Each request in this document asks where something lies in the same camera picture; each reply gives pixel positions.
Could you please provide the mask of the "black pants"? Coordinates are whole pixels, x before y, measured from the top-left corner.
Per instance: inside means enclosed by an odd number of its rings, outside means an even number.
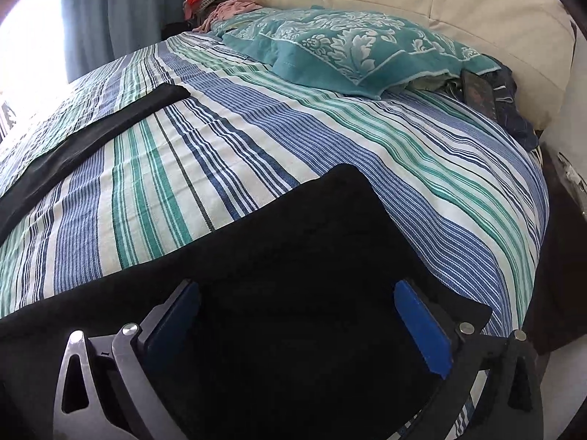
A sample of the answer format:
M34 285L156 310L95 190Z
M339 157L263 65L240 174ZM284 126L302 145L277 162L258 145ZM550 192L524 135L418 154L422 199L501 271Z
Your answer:
M394 303L408 281L452 343L489 306L441 283L382 160L309 114L250 123L164 84L69 140L80 167L25 253L40 299L1 322L1 435L382 439L425 407L450 429ZM140 323L184 280L199 311L149 377Z

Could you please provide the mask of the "striped blue green bedsheet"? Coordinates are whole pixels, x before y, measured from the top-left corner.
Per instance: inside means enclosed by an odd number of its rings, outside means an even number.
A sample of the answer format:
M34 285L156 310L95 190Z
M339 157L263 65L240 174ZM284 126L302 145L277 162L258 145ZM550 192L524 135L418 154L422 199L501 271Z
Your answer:
M1 144L5 439L539 439L541 169L186 33Z

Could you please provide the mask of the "black smartphone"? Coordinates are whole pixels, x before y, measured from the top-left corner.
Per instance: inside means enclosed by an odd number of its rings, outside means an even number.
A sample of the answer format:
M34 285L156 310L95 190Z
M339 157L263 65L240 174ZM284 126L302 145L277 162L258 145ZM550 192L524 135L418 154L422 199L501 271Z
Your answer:
M496 101L492 86L469 70L461 71L464 103L487 118L497 122Z

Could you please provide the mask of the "dark blue garment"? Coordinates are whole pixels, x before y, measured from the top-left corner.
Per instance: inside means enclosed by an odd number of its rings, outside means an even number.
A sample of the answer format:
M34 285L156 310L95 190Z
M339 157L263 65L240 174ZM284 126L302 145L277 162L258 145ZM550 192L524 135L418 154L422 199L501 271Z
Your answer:
M482 75L493 92L496 105L497 123L526 151L530 152L538 147L538 137L532 124L518 111L515 96L517 84L513 78L513 71L499 60L488 56L499 69Z

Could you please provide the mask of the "teal floral pillow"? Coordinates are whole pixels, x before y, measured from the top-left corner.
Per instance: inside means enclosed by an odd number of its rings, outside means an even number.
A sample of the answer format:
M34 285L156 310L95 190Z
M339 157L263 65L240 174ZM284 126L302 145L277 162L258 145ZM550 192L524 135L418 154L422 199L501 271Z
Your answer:
M500 68L470 46L374 11L262 8L218 22L212 32L285 81L365 98L422 78Z

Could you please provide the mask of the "blue curtain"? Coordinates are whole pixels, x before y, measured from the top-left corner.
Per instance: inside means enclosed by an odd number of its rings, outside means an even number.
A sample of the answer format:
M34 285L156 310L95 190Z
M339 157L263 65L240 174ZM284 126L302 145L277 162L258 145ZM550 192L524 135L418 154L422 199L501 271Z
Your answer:
M161 40L184 0L61 0L69 81Z

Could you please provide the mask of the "pink cloth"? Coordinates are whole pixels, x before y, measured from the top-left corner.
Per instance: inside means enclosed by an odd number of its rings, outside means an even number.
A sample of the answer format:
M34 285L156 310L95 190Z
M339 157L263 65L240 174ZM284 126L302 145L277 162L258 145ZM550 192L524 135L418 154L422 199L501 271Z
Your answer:
M194 28L197 33L207 33L211 30L212 25L217 22L226 21L234 16L249 13L262 9L263 6L255 0L226 0L219 3L200 23Z

